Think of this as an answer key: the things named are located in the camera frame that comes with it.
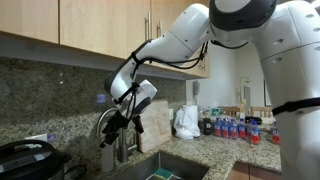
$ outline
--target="granite backsplash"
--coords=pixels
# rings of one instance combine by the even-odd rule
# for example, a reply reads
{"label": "granite backsplash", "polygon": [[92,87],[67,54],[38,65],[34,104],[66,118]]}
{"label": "granite backsplash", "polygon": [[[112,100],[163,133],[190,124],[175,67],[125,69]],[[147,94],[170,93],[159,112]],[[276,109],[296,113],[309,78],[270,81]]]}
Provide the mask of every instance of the granite backsplash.
{"label": "granite backsplash", "polygon": [[[72,156],[68,166],[87,164],[87,178],[100,171],[101,150],[95,137],[100,114],[114,107],[104,91],[110,71],[0,58],[0,145],[41,133],[52,133],[54,147]],[[175,111],[186,104],[186,82],[148,79],[157,89],[154,99],[167,99]],[[96,103],[97,94],[107,102]]]}

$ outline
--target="kitchen cabinet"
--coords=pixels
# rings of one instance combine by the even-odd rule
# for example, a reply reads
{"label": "kitchen cabinet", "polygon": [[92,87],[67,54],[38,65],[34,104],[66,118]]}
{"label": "kitchen cabinet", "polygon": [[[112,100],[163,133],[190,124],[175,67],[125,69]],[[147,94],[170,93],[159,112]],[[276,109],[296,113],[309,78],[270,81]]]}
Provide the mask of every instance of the kitchen cabinet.
{"label": "kitchen cabinet", "polygon": [[231,171],[229,180],[249,180],[249,165],[236,163]]}
{"label": "kitchen cabinet", "polygon": [[[168,31],[170,25],[175,19],[191,4],[200,3],[208,6],[207,0],[151,0],[151,12],[152,12],[152,38],[155,39]],[[200,54],[200,49],[190,58],[197,58]],[[185,63],[181,67],[189,67],[195,62]],[[172,68],[163,64],[152,63],[152,66],[156,66],[162,69],[171,71],[183,72],[187,74],[196,75],[199,78],[210,77],[210,62],[206,57],[204,61],[200,61],[197,66],[188,70],[181,70]]]}
{"label": "kitchen cabinet", "polygon": [[127,57],[143,42],[151,39],[150,0],[127,1]]}
{"label": "kitchen cabinet", "polygon": [[60,43],[127,59],[147,37],[150,0],[60,0]]}
{"label": "kitchen cabinet", "polygon": [[229,175],[229,180],[280,180],[281,175],[262,168],[243,163],[236,163]]}
{"label": "kitchen cabinet", "polygon": [[[19,55],[10,48],[3,55],[113,71],[145,40],[167,31],[184,9],[198,1],[2,0],[0,36],[10,41],[6,44],[20,47]],[[26,38],[16,41],[17,36],[11,34]],[[208,77],[207,63],[200,62],[190,70],[146,63],[139,73],[199,79]]]}
{"label": "kitchen cabinet", "polygon": [[58,43],[58,0],[1,0],[0,31]]}
{"label": "kitchen cabinet", "polygon": [[250,166],[250,180],[280,180],[281,175],[255,166]]}
{"label": "kitchen cabinet", "polygon": [[126,1],[60,0],[60,44],[126,58]]}

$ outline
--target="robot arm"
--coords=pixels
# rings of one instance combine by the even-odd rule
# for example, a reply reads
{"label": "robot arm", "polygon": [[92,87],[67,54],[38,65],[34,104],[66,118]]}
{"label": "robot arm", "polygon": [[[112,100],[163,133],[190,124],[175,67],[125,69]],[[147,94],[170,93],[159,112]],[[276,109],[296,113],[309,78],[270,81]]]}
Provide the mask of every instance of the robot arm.
{"label": "robot arm", "polygon": [[105,90],[113,97],[119,111],[104,130],[104,143],[111,144],[118,136],[118,129],[126,128],[132,118],[136,129],[143,132],[142,127],[139,127],[138,115],[151,103],[157,89],[147,80],[140,84],[135,82],[138,66],[147,60],[174,66],[188,61],[202,44],[214,40],[208,16],[207,7],[191,5],[176,19],[168,32],[143,43],[106,78]]}
{"label": "robot arm", "polygon": [[162,37],[142,44],[105,81],[105,90],[119,109],[104,130],[105,143],[111,144],[118,129],[132,118],[139,124],[138,115],[156,94],[148,81],[135,83],[139,64],[146,60],[182,63],[209,40],[226,48],[251,42],[260,57],[281,133],[282,176],[319,179],[320,17],[304,1],[276,3],[211,0],[209,13],[204,6],[192,5]]}

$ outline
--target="wooden cabinet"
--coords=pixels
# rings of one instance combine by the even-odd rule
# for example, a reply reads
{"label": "wooden cabinet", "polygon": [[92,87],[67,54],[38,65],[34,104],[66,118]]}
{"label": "wooden cabinet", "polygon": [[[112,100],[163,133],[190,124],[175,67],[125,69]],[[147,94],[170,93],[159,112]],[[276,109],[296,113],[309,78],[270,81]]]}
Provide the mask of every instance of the wooden cabinet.
{"label": "wooden cabinet", "polygon": [[192,4],[192,0],[151,0],[152,38],[168,31],[177,17]]}
{"label": "wooden cabinet", "polygon": [[236,163],[229,175],[229,180],[280,180],[281,175],[262,168],[243,163]]}
{"label": "wooden cabinet", "polygon": [[[151,0],[152,38],[155,39],[168,31],[176,18],[191,4],[201,3],[207,5],[208,2],[209,1],[206,0]],[[199,53],[200,49],[190,59],[197,58]],[[194,63],[195,62],[185,63],[181,67],[189,67]],[[199,78],[210,77],[210,64],[208,58],[206,58],[205,61],[200,61],[197,66],[189,70],[180,70],[158,63],[153,63],[152,66],[171,71],[183,72],[190,75],[196,75]]]}
{"label": "wooden cabinet", "polygon": [[150,0],[127,0],[127,57],[151,39]]}
{"label": "wooden cabinet", "polygon": [[58,43],[58,0],[1,0],[0,31]]}
{"label": "wooden cabinet", "polygon": [[249,180],[249,166],[236,163],[231,171],[229,180]]}
{"label": "wooden cabinet", "polygon": [[125,58],[126,9],[123,0],[60,0],[60,44]]}
{"label": "wooden cabinet", "polygon": [[281,175],[255,166],[250,166],[250,180],[280,180]]}
{"label": "wooden cabinet", "polygon": [[[44,41],[43,46],[48,46],[45,42],[58,43],[61,46],[50,47],[86,56],[90,63],[102,55],[127,59],[145,40],[165,33],[189,5],[199,2],[206,3],[205,0],[1,0],[0,32],[39,39]],[[117,58],[112,60],[121,63]],[[209,77],[208,63],[208,60],[200,62],[190,70],[157,63],[145,67],[149,74],[157,71],[170,74],[169,77],[175,74],[179,79],[195,79]]]}

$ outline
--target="wall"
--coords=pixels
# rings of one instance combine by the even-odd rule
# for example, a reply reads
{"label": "wall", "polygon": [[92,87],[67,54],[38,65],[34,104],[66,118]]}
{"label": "wall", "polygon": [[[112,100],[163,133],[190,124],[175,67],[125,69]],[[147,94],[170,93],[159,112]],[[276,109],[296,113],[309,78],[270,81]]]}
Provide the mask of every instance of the wall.
{"label": "wall", "polygon": [[[200,79],[200,106],[233,106],[236,104],[236,62],[233,50],[210,45],[210,78]],[[193,104],[192,80],[187,81],[187,103]]]}
{"label": "wall", "polygon": [[[114,105],[109,95],[107,103],[97,104],[96,95],[105,94],[103,84],[109,73],[0,58],[0,145],[53,133],[53,146],[72,155],[68,166],[87,164],[89,175],[98,173],[101,150],[96,123]],[[186,104],[185,81],[138,75],[137,82],[143,79],[158,89],[154,99],[167,99],[174,110]]]}
{"label": "wall", "polygon": [[248,44],[243,48],[237,49],[235,54],[237,66],[236,87],[238,89],[241,88],[240,78],[249,78],[250,83],[247,83],[246,86],[250,87],[251,106],[265,106],[264,77],[255,47],[252,44]]}

